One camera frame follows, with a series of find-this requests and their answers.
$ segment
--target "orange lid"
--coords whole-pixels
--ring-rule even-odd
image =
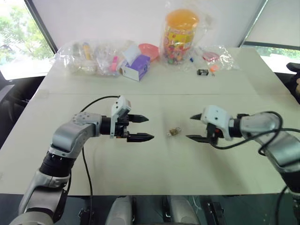
[[[170,27],[178,30],[192,30],[199,23],[198,16],[184,8],[170,12],[165,20]]]

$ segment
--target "black floor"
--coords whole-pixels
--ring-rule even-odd
[[[227,225],[272,225],[274,207],[278,195],[211,196],[214,202],[220,202]],[[200,206],[203,196],[194,196]],[[0,225],[9,225],[17,216],[21,195],[0,195]],[[94,225],[104,225],[115,196],[95,196],[93,201]],[[194,210],[192,196],[186,196]],[[160,195],[136,196],[137,214],[135,224],[162,223],[163,213]],[[56,225],[79,225],[78,213],[89,204],[86,197],[69,197],[62,219]],[[202,225],[207,225],[203,210],[197,210]],[[296,225],[293,217],[292,198],[286,194],[280,207],[280,225]]]

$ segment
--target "plastic bag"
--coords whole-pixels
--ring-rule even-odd
[[[179,65],[209,28],[209,17],[199,10],[196,0],[167,0],[167,14],[160,44],[161,60]]]
[[[54,58],[73,74],[118,76],[118,65],[124,60],[122,52],[131,44],[132,41],[80,40],[62,46]]]
[[[191,57],[195,65],[203,65],[205,62],[209,71],[213,73],[220,70],[240,69],[231,54],[221,45],[198,46]]]

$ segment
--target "table surface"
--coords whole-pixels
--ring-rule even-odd
[[[185,137],[204,134],[205,126],[189,117],[207,105],[218,105],[233,116],[273,110],[283,115],[285,127],[300,126],[295,119],[300,112],[298,103],[259,55],[251,49],[232,49],[231,53],[241,71],[219,72],[215,77],[181,73],[180,79],[180,73],[171,72],[167,77],[161,72],[166,68],[158,63],[151,65],[140,83],[125,77],[75,77],[52,68],[0,150],[0,193],[24,193],[57,127],[92,100],[108,94],[126,95],[131,113],[149,118],[145,123],[130,124],[130,132],[146,132],[155,138],[143,143],[108,136],[89,139],[85,151],[95,195],[279,192],[284,183],[267,158],[257,153],[257,143],[216,150]],[[106,99],[88,112],[110,115],[112,104],[113,100]],[[174,127],[182,132],[167,136]],[[221,140],[219,144],[233,142]],[[72,175],[69,194],[89,195],[81,155]]]

